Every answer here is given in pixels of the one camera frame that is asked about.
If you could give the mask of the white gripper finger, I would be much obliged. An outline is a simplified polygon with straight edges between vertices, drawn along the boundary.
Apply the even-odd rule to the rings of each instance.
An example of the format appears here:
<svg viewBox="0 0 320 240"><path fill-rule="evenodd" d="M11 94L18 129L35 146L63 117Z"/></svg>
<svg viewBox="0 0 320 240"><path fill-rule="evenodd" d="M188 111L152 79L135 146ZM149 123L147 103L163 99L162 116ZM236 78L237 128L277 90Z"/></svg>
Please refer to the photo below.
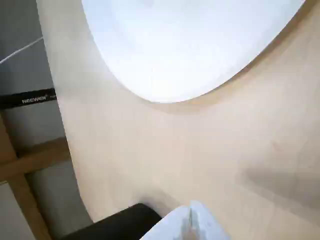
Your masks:
<svg viewBox="0 0 320 240"><path fill-rule="evenodd" d="M195 231L199 240L229 240L219 222L199 201L191 201L189 205L190 227Z"/></svg>
<svg viewBox="0 0 320 240"><path fill-rule="evenodd" d="M169 212L145 235L145 240L191 240L191 207L183 205Z"/></svg>

